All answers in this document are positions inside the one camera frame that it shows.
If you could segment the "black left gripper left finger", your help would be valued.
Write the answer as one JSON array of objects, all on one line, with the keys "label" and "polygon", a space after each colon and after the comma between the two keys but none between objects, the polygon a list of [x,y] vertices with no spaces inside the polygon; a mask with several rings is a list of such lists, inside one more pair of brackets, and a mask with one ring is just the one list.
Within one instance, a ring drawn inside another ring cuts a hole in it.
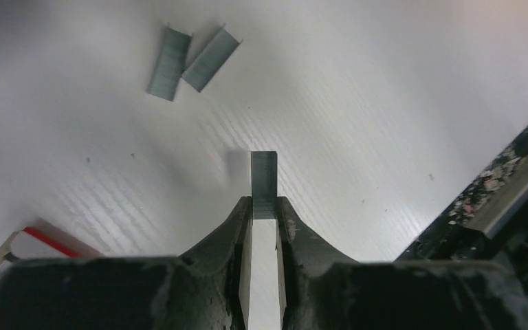
[{"label": "black left gripper left finger", "polygon": [[0,329],[245,329],[252,200],[179,256],[36,258],[0,275]]}]

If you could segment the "grey staple strip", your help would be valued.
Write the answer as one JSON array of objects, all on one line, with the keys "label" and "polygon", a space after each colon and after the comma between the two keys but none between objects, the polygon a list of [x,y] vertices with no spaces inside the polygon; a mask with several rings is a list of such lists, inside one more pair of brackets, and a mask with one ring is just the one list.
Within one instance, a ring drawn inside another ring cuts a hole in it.
[{"label": "grey staple strip", "polygon": [[276,151],[251,152],[251,191],[253,219],[275,219],[275,204],[278,196]]},{"label": "grey staple strip", "polygon": [[174,101],[179,81],[186,68],[192,36],[165,26],[146,92],[158,98]]},{"label": "grey staple strip", "polygon": [[181,77],[198,93],[202,92],[226,61],[240,46],[241,41],[222,25],[205,47],[184,70]]}]

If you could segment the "staple box with staples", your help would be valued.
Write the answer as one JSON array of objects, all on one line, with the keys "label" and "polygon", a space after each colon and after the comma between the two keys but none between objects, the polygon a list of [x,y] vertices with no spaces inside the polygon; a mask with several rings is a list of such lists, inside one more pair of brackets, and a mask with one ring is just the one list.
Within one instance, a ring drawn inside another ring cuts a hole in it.
[{"label": "staple box with staples", "polygon": [[38,258],[89,258],[102,253],[44,219],[13,232],[0,245],[0,273],[11,264]]}]

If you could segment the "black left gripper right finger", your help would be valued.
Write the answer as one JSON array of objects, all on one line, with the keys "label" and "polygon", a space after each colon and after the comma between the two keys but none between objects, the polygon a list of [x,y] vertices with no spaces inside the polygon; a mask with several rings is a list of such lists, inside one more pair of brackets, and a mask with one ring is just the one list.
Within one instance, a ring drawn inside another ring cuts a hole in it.
[{"label": "black left gripper right finger", "polygon": [[491,261],[360,263],[275,202],[283,329],[528,329],[528,295]]}]

